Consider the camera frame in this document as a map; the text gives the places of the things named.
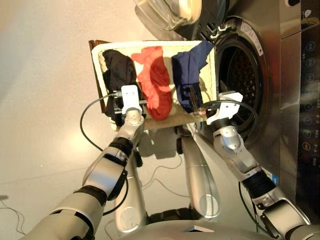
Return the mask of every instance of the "washing machine door hinge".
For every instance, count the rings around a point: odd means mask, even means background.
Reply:
[[[225,32],[226,30],[232,30],[235,29],[237,26],[235,19],[229,19],[228,21],[224,22],[222,25],[218,26],[218,28],[215,31],[215,34],[210,35],[207,39],[202,33],[200,35],[204,40],[209,40],[213,44],[217,42],[217,40],[220,38],[220,36]]]

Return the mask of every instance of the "button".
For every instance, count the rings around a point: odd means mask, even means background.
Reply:
[[[312,119],[311,119],[311,117],[309,117],[309,116],[305,116],[305,117],[303,118],[303,122],[304,122],[306,125],[310,125],[310,124],[312,124]]]
[[[304,109],[308,112],[310,112],[314,107],[312,106],[312,104],[307,103],[304,105]]]
[[[301,160],[304,161],[305,163],[310,162],[310,158],[307,155],[302,155]]]
[[[314,41],[310,41],[307,43],[305,49],[308,51],[308,52],[311,52],[313,51],[314,49],[316,48],[316,43]]]
[[[304,143],[302,143],[302,147],[306,151],[309,151],[311,149],[310,144],[308,142],[306,142],[306,141]]]
[[[315,63],[316,63],[316,60],[313,57],[310,57],[305,61],[305,65],[309,68],[315,65]]]
[[[313,73],[308,73],[305,75],[305,81],[307,83],[311,83],[313,80],[315,80],[315,75]]]
[[[303,130],[303,136],[305,136],[306,138],[310,138],[311,137],[311,131],[308,129]]]

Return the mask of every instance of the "clothing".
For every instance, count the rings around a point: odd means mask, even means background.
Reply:
[[[203,103],[199,87],[200,70],[207,65],[207,55],[213,45],[202,41],[190,51],[179,52],[172,59],[173,82],[180,105],[187,113],[192,113],[194,108],[190,101],[191,88],[196,95],[196,103],[200,107]]]
[[[110,49],[102,53],[107,71],[103,73],[103,81],[109,93],[120,91],[124,85],[137,85],[136,69],[130,57],[121,52]],[[122,109],[122,98],[109,97],[106,104],[105,114],[111,117],[117,126],[124,124],[122,115],[115,114],[115,108]]]
[[[137,78],[145,95],[149,114],[155,120],[164,120],[170,114],[172,96],[169,88],[170,77],[164,63],[162,47],[145,47],[141,53],[132,54],[131,58],[143,64],[143,70]]]

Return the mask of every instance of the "black joint band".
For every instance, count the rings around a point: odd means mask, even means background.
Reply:
[[[264,171],[259,171],[251,177],[243,180],[242,184],[245,186],[252,199],[261,197],[276,187]]]
[[[74,215],[76,217],[80,218],[81,220],[83,220],[87,224],[87,226],[90,229],[90,232],[92,232],[92,233],[94,232],[94,226],[92,225],[91,221],[85,215],[83,215],[82,213],[80,213],[78,211]]]
[[[75,191],[74,193],[89,194],[89,195],[95,197],[99,201],[101,206],[105,205],[107,202],[107,194],[105,193],[105,191],[103,191],[95,186],[90,186],[90,185],[83,186],[82,188]]]
[[[115,199],[116,197],[118,197],[118,195],[121,192],[122,187],[125,184],[126,178],[127,178],[128,172],[123,169],[118,181],[116,182],[113,190],[110,192],[110,195],[108,196],[108,201],[111,201],[113,199]]]
[[[215,132],[218,129],[221,129],[226,126],[231,126],[231,121],[228,117],[223,118],[223,119],[218,119],[214,121],[213,123],[210,124],[210,128],[213,132]]]
[[[132,149],[134,148],[134,145],[125,137],[117,137],[109,144],[109,147],[119,149],[129,157],[131,155]]]
[[[118,158],[118,157],[116,157],[116,156],[114,156],[114,155],[111,155],[111,154],[109,154],[109,153],[107,153],[107,154],[105,154],[104,156],[103,156],[105,159],[108,159],[108,160],[110,160],[110,161],[112,161],[112,162],[114,162],[114,163],[116,163],[116,164],[119,164],[119,165],[121,165],[121,166],[126,166],[127,165],[127,163],[128,163],[128,160],[126,159],[126,160],[122,160],[122,159],[120,159],[120,158]]]

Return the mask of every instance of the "wire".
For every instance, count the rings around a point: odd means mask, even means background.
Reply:
[[[118,208],[120,208],[120,206],[124,203],[124,201],[125,201],[126,198],[127,198],[128,191],[129,191],[129,183],[128,183],[128,179],[127,179],[127,178],[125,178],[125,184],[126,184],[125,194],[124,194],[123,199],[121,200],[121,202],[120,202],[117,206],[115,206],[114,208],[112,208],[111,210],[104,212],[102,216],[105,216],[105,215],[108,215],[108,214],[110,214],[110,213],[113,213],[115,210],[117,210]]]
[[[0,210],[11,210],[11,211],[13,211],[13,212],[16,214],[16,216],[17,216],[17,218],[18,218],[18,222],[17,222],[17,224],[16,224],[15,230],[16,230],[18,233],[22,234],[22,235],[26,235],[25,232],[24,232],[24,230],[23,230],[23,225],[24,225],[24,222],[25,222],[25,216],[24,216],[21,212],[19,212],[18,210],[15,210],[15,209],[13,209],[13,208],[5,205],[5,203],[4,203],[2,200],[1,200],[1,203],[2,203],[5,207],[0,207]],[[20,225],[20,215],[19,215],[19,214],[21,215],[21,218],[22,218],[22,223],[21,223],[20,229],[19,229],[19,225]]]
[[[214,107],[215,105],[219,105],[222,104],[222,103],[230,103],[230,104],[237,104],[237,105],[240,105],[241,107],[249,110],[251,112],[251,114],[253,115],[254,117],[254,122],[253,122],[253,125],[251,127],[251,131],[248,133],[248,136],[252,133],[253,129],[255,128],[255,126],[257,125],[257,122],[258,122],[258,113],[256,112],[256,110],[249,106],[248,104],[244,103],[244,102],[241,102],[241,101],[234,101],[234,100],[214,100],[214,101],[208,101],[204,104],[202,104],[202,108],[204,109],[210,109],[210,107]]]
[[[178,167],[180,167],[181,164],[182,164],[182,157],[181,157],[179,154],[178,154],[178,156],[179,156],[179,158],[180,158],[180,163],[179,163],[177,166],[174,166],[174,167],[168,167],[168,166],[163,166],[163,165],[157,166],[157,167],[153,170],[153,173],[152,173],[152,176],[150,177],[150,180],[149,180],[146,184],[142,185],[142,187],[145,188],[147,185],[149,185],[150,183],[152,183],[153,178],[154,178],[154,176],[155,176],[155,174],[156,174],[156,171],[157,171],[158,169],[163,168],[163,169],[173,170],[173,169],[177,169]]]
[[[173,169],[177,169],[178,167],[180,167],[181,164],[182,164],[182,157],[181,157],[180,155],[178,155],[178,156],[179,156],[179,158],[180,158],[180,163],[179,163],[177,166],[175,166],[175,167],[168,167],[168,166],[163,166],[163,165],[157,166],[157,167],[153,170],[153,173],[152,173],[152,176],[151,176],[150,180],[149,180],[146,184],[142,185],[143,190],[146,190],[147,188],[151,187],[151,185],[153,184],[153,182],[154,182],[154,181],[157,181],[158,183],[160,183],[160,184],[162,185],[162,187],[164,187],[164,188],[165,188],[167,191],[169,191],[170,193],[172,193],[172,194],[174,194],[174,195],[177,195],[177,196],[180,196],[180,197],[189,198],[189,196],[187,196],[187,195],[182,195],[182,194],[179,194],[179,193],[176,193],[176,192],[172,191],[172,190],[169,189],[167,186],[165,186],[158,178],[154,178],[154,176],[155,176],[155,174],[156,174],[156,171],[157,171],[158,169],[160,169],[160,168],[173,170]]]
[[[252,203],[252,208],[253,208],[253,212],[254,212],[254,220],[259,224],[259,218],[258,218],[256,205],[253,201],[251,201],[251,203]],[[257,224],[255,225],[255,231],[256,231],[256,233],[259,233],[259,228],[258,228]]]
[[[255,225],[256,225],[259,229],[261,229],[265,234],[267,234],[268,236],[270,236],[270,234],[269,234],[262,226],[260,226],[260,224],[255,220],[255,218],[252,216],[251,212],[249,211],[249,209],[248,209],[248,207],[247,207],[247,205],[246,205],[246,202],[245,202],[245,200],[244,200],[244,197],[242,196],[241,183],[240,183],[240,182],[238,182],[238,189],[239,189],[239,194],[240,194],[241,201],[242,201],[242,203],[243,203],[243,205],[244,205],[244,208],[245,208],[246,212],[249,214],[251,220],[255,223]]]
[[[108,231],[107,231],[107,226],[110,224],[110,223],[112,223],[114,220],[112,219],[112,220],[110,220],[110,221],[108,221],[106,224],[105,224],[105,226],[104,226],[104,231],[105,231],[105,233],[107,234],[107,236],[111,239],[111,240],[113,240],[112,239],[112,237],[110,236],[110,234],[108,233]]]
[[[179,193],[176,193],[176,192],[170,190],[170,189],[169,189],[167,186],[165,186],[158,178],[154,178],[154,179],[151,181],[151,183],[149,184],[149,186],[146,186],[143,190],[146,190],[147,188],[151,187],[151,185],[152,185],[152,183],[153,183],[154,181],[157,181],[158,183],[160,183],[160,184],[162,185],[162,187],[164,187],[166,190],[168,190],[170,193],[172,193],[172,194],[174,194],[174,195],[177,195],[177,196],[183,197],[183,198],[190,198],[190,197],[187,196],[187,195],[182,195],[182,194],[179,194]]]
[[[108,94],[106,96],[103,96],[103,97],[100,97],[99,99],[97,100],[94,100],[93,102],[91,102],[88,106],[86,106],[86,108],[83,110],[82,114],[81,114],[81,117],[80,117],[80,130],[81,130],[81,133],[82,135],[85,137],[85,139],[88,140],[89,143],[91,143],[95,148],[99,149],[101,152],[103,151],[103,149],[101,147],[99,147],[97,144],[95,144],[88,136],[87,134],[85,133],[84,131],[84,127],[83,127],[83,119],[84,119],[84,116],[87,112],[87,110],[95,103],[101,101],[102,99],[105,99],[105,98],[108,98],[110,96],[112,96],[113,94]]]

